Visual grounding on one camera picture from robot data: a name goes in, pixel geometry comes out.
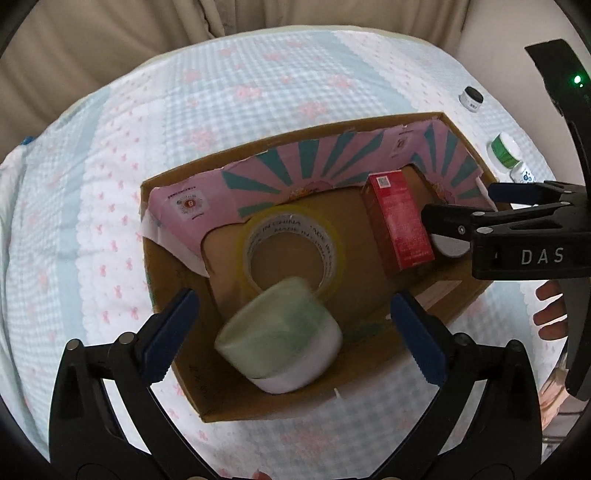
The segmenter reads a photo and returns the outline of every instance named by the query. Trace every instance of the small jar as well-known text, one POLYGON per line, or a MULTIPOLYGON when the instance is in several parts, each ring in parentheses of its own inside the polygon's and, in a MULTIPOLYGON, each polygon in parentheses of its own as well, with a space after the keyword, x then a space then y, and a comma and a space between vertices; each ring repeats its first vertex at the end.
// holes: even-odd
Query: small jar
POLYGON ((472 113, 476 113, 478 111, 482 105, 482 102, 484 102, 484 97, 474 87, 466 87, 466 89, 460 95, 460 103, 472 113))
POLYGON ((534 183, 535 177, 528 166, 520 161, 512 170, 511 178, 515 183, 534 183))
POLYGON ((501 171, 509 173, 521 162, 521 149, 509 134, 502 132, 486 147, 489 158, 501 171))

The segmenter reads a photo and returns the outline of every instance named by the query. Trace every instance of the beige curtain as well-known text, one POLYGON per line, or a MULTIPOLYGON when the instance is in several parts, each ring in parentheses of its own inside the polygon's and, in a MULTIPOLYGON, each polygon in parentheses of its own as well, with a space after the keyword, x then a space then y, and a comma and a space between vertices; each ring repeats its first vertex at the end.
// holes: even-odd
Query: beige curtain
POLYGON ((356 25, 454 54, 470 0, 215 0, 226 34, 285 25, 356 25))
POLYGON ((40 0, 0 58, 0 161, 75 101, 158 54, 303 24, 380 28, 453 54, 469 1, 40 0))
POLYGON ((213 0, 40 0, 0 58, 0 159, 144 61, 223 35, 213 0))

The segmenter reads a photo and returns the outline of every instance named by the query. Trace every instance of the white plastic container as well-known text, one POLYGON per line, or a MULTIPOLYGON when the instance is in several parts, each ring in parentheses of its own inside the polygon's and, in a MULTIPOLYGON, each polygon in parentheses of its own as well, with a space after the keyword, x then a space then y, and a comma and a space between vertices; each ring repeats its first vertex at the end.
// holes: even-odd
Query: white plastic container
POLYGON ((474 87, 466 87, 460 95, 460 103, 472 113, 476 113, 484 102, 482 94, 474 87))
POLYGON ((281 394, 313 382, 334 361, 339 325, 305 280, 288 278, 237 312, 216 350, 261 390, 281 394))
POLYGON ((511 170, 511 178, 515 183, 534 183, 535 177, 529 167, 524 162, 519 162, 515 168, 511 170))

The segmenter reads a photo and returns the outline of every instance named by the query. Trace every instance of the blue gripper pad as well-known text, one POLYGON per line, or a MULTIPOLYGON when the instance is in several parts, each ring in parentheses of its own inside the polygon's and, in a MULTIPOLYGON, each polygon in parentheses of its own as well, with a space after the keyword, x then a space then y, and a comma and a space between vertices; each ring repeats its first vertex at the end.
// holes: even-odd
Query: blue gripper pad
POLYGON ((184 288, 138 332, 136 357, 147 384, 164 379, 198 315, 199 297, 193 290, 184 288))
POLYGON ((542 203, 540 187, 535 183, 491 183, 488 195, 494 202, 536 205, 542 203))
POLYGON ((392 296, 390 315, 427 382, 443 386, 455 350, 453 335, 407 291, 392 296))

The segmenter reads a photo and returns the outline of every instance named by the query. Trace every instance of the white wall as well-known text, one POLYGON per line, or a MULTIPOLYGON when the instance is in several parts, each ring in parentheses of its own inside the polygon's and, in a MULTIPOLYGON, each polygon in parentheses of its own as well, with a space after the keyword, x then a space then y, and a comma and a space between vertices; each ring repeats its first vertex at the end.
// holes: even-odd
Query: white wall
POLYGON ((591 54, 554 0, 472 0, 456 58, 528 133, 558 180, 582 183, 573 141, 524 47, 565 39, 591 73, 591 54))

